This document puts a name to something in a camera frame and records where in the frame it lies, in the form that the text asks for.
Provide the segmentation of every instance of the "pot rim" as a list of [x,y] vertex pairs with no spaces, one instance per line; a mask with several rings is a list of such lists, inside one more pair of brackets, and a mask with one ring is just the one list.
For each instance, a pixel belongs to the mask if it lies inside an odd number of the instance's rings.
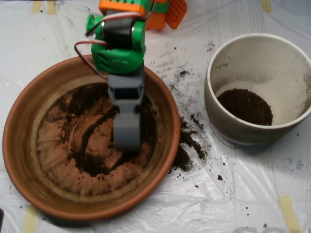
[[[92,56],[91,55],[86,55],[86,58],[89,61],[93,61]],[[154,73],[152,72],[150,69],[145,67],[145,72],[156,82],[159,83],[159,85],[161,86],[161,88],[163,89],[166,98],[168,99],[169,103],[170,103],[170,109],[171,109],[171,114],[173,116],[173,138],[172,138],[172,145],[170,147],[170,150],[167,154],[166,160],[164,161],[163,166],[161,167],[161,169],[159,170],[157,176],[155,177],[155,179],[153,179],[140,193],[138,193],[136,196],[132,197],[131,199],[127,200],[126,202],[117,205],[111,209],[107,209],[107,210],[101,210],[101,211],[96,211],[94,213],[72,213],[72,212],[66,212],[64,210],[58,210],[58,209],[54,209],[50,206],[48,206],[46,203],[36,199],[34,196],[32,196],[32,194],[30,192],[27,191],[27,189],[25,189],[21,184],[20,181],[17,177],[17,175],[14,173],[14,169],[13,169],[13,165],[11,164],[10,160],[9,160],[9,149],[8,149],[8,133],[9,133],[9,129],[11,128],[11,124],[12,124],[12,116],[15,114],[18,114],[18,106],[19,106],[19,102],[21,101],[21,99],[24,98],[25,94],[28,93],[29,91],[31,91],[33,85],[43,79],[45,77],[45,75],[49,72],[52,72],[54,69],[61,67],[61,66],[65,66],[67,64],[70,63],[75,63],[81,61],[82,64],[82,60],[80,60],[79,57],[74,57],[74,58],[70,58],[67,59],[65,61],[62,61],[58,64],[55,64],[54,66],[46,69],[45,71],[43,71],[42,73],[40,73],[37,77],[35,77],[24,89],[23,91],[20,93],[20,95],[18,96],[18,98],[16,99],[16,101],[14,102],[8,118],[6,120],[5,126],[4,126],[4,131],[3,131],[3,140],[2,140],[2,152],[3,152],[3,159],[4,159],[4,164],[6,167],[6,170],[9,174],[9,177],[12,181],[12,183],[14,184],[14,186],[16,187],[16,189],[19,191],[19,193],[30,203],[32,204],[34,207],[36,207],[37,209],[50,214],[52,216],[58,217],[58,218],[63,218],[63,219],[68,219],[68,220],[97,220],[97,219],[101,219],[101,218],[106,218],[106,217],[111,217],[111,216],[115,216],[118,215],[120,213],[123,213],[129,209],[131,209],[132,207],[136,206],[137,204],[139,204],[141,201],[143,201],[148,195],[151,194],[152,191],[154,191],[154,189],[159,185],[159,183],[164,179],[164,177],[167,175],[169,169],[171,168],[171,165],[174,161],[177,149],[178,149],[178,145],[179,145],[179,137],[180,137],[180,123],[179,123],[179,114],[178,114],[178,109],[175,103],[175,100],[171,94],[171,92],[169,91],[169,89],[167,88],[167,86],[165,85],[165,83]]]
[[240,39],[244,39],[247,37],[267,37],[267,38],[271,38],[271,39],[276,39],[279,41],[282,41],[286,44],[288,44],[289,46],[292,46],[294,49],[296,49],[302,56],[305,57],[305,59],[308,61],[309,65],[311,66],[311,59],[310,57],[300,48],[298,47],[296,44],[294,44],[293,42],[284,39],[280,36],[277,35],[273,35],[273,34],[269,34],[269,33],[248,33],[248,34],[244,34],[244,35],[240,35],[240,36],[236,36],[232,39],[230,39],[229,41],[227,41],[226,43],[224,43],[222,46],[220,46],[216,52],[214,53],[214,55],[212,56],[212,59],[209,62],[208,68],[207,68],[207,75],[206,75],[206,79],[207,79],[207,83],[208,83],[208,90],[212,95],[212,98],[214,99],[214,101],[217,103],[218,107],[220,107],[222,109],[222,111],[224,111],[229,117],[231,117],[233,120],[238,121],[239,123],[242,123],[244,125],[253,127],[253,128],[257,128],[257,129],[264,129],[264,130],[274,130],[274,129],[282,129],[282,128],[287,128],[290,127],[292,125],[295,125],[301,121],[303,121],[310,113],[311,113],[311,106],[307,109],[307,111],[302,114],[300,117],[296,118],[295,120],[292,120],[290,122],[287,122],[285,124],[281,124],[281,125],[275,125],[275,126],[263,126],[263,125],[256,125],[253,123],[249,123],[245,120],[239,119],[238,117],[234,116],[232,113],[230,113],[228,110],[226,110],[218,101],[218,99],[216,98],[214,91],[212,89],[211,86],[211,82],[210,82],[210,73],[211,73],[211,67],[212,64],[214,63],[214,60],[216,59],[217,55],[219,54],[219,52],[226,47],[227,45],[238,41]]

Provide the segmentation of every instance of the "white plastic pot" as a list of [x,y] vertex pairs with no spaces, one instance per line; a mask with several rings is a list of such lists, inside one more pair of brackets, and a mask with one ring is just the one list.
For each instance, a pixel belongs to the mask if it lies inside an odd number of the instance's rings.
[[[273,114],[272,126],[255,125],[227,111],[217,97],[234,88],[262,97]],[[238,36],[213,55],[205,81],[205,105],[215,128],[239,144],[263,144],[285,134],[311,112],[311,59],[281,37]]]

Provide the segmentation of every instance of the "masking tape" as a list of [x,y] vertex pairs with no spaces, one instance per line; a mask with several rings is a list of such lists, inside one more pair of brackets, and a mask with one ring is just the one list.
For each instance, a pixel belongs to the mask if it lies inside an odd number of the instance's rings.
[[262,10],[266,13],[271,13],[273,11],[271,0],[261,0],[261,7]]
[[287,231],[289,233],[302,233],[290,196],[280,197],[278,202],[282,210]]
[[27,206],[23,233],[35,233],[37,217],[38,211],[32,205]]
[[35,13],[38,13],[40,11],[41,6],[42,6],[42,2],[43,1],[34,1],[33,7],[31,9],[31,14],[35,14]]
[[56,1],[47,1],[48,15],[56,15]]

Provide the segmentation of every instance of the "white plastic sheet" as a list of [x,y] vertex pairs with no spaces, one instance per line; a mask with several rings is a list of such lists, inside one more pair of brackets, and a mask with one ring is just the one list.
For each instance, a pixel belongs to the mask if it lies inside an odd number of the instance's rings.
[[[204,161],[184,144],[193,168],[168,174],[150,197],[126,214],[74,229],[58,227],[39,213],[30,231],[25,229],[29,203],[12,185],[1,157],[0,208],[5,212],[1,233],[282,233],[287,228],[277,199],[285,195],[291,197],[302,232],[311,232],[311,118],[271,146],[247,149],[216,135],[205,111],[208,62],[228,39],[251,32],[273,33],[311,56],[311,2],[271,0],[270,13],[262,2],[269,1],[188,0],[187,14],[177,30],[167,26],[163,32],[147,32],[145,64],[171,89],[180,115],[198,132],[192,137],[207,151]],[[83,38],[87,15],[100,13],[98,3],[61,0],[56,2],[56,14],[48,15],[46,2],[42,12],[32,14],[33,1],[0,1],[2,131],[22,89],[46,68],[76,56],[73,44]],[[90,47],[81,50],[90,53]],[[183,70],[187,73],[181,77]]]

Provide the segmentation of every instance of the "orange robot part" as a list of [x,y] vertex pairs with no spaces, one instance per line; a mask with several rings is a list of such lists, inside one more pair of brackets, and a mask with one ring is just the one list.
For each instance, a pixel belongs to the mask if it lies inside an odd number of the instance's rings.
[[[168,0],[155,0],[156,3],[167,3]],[[165,22],[176,29],[187,12],[185,0],[170,0],[170,6],[166,13],[152,12],[146,22],[146,30],[163,30]]]
[[165,13],[165,21],[172,28],[176,29],[187,12],[185,0],[171,0],[169,10]]
[[150,29],[163,30],[165,27],[165,14],[153,12],[146,22],[146,31]]
[[101,0],[99,3],[99,9],[103,15],[106,14],[106,10],[115,10],[138,12],[142,16],[147,17],[145,8],[140,4],[125,3],[122,1]]

